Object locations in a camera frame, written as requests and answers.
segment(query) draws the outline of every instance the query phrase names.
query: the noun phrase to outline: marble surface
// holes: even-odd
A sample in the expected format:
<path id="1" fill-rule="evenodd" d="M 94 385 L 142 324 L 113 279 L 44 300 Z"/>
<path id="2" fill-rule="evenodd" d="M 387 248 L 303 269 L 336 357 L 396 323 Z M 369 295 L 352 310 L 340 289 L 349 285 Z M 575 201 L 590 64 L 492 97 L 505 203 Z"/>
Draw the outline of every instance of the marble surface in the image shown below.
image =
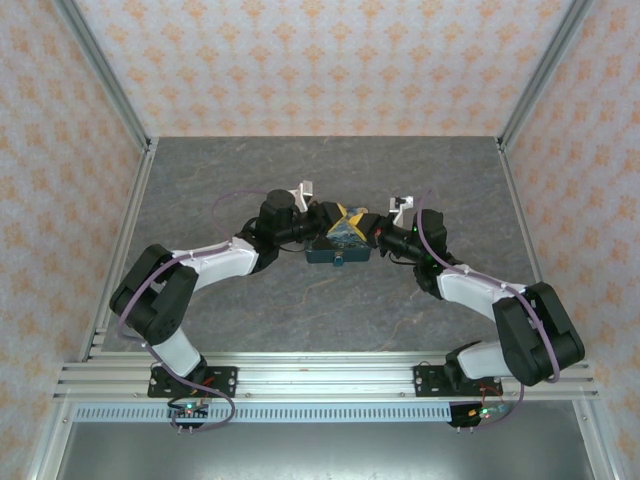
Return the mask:
<path id="1" fill-rule="evenodd" d="M 474 269 L 532 283 L 515 209 L 490 137 L 162 138 L 127 265 L 160 243 L 188 249 L 223 239 L 213 222 L 238 231 L 261 195 L 211 205 L 235 188 L 294 188 L 314 182 L 314 198 L 386 213 L 392 195 L 431 193 L 444 212 L 449 250 Z M 407 214 L 410 221 L 413 211 Z M 104 349 L 136 345 L 109 325 Z M 420 291 L 411 267 L 372 252 L 367 263 L 309 265 L 281 252 L 265 271 L 196 292 L 183 327 L 201 351 L 450 350 L 497 338 L 486 318 Z"/>

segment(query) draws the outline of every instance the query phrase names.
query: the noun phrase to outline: orange floral wallpaper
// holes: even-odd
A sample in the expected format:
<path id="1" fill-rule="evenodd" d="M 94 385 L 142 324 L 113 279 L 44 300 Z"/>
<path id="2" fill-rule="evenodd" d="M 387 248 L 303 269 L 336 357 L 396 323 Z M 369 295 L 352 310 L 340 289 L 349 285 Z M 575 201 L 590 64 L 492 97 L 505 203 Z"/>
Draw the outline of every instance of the orange floral wallpaper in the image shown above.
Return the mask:
<path id="1" fill-rule="evenodd" d="M 640 472 L 640 3 L 601 0 L 510 152 L 548 280 Z"/>
<path id="2" fill-rule="evenodd" d="M 570 0 L 80 0 L 152 136 L 499 135 Z"/>
<path id="3" fill-rule="evenodd" d="M 0 3 L 0 478 L 94 314 L 139 152 L 51 0 Z"/>

